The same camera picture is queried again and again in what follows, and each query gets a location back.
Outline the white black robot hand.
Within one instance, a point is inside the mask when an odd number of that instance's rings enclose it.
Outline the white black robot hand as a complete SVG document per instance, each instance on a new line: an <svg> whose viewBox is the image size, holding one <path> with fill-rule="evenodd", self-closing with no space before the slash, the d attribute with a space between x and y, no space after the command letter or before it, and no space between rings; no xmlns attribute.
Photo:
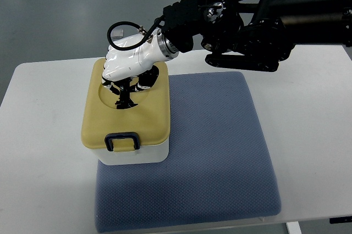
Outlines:
<svg viewBox="0 0 352 234"><path fill-rule="evenodd" d="M147 90L157 79L157 74L152 71L154 63L169 61L178 54L178 49L161 33L161 29L155 29L149 41L129 51L119 51L109 46L103 66L102 84L113 91L112 85L118 81L137 77L138 82L130 91Z"/></svg>

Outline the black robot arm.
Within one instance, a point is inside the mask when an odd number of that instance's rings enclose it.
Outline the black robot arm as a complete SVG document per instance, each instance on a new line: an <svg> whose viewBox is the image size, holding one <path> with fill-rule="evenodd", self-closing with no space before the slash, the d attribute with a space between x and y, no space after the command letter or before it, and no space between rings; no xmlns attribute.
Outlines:
<svg viewBox="0 0 352 234"><path fill-rule="evenodd" d="M206 62L220 68L276 71L299 44L351 46L351 0L181 0L163 9L149 30L108 39L107 58L138 75L155 62L193 48L202 36Z"/></svg>

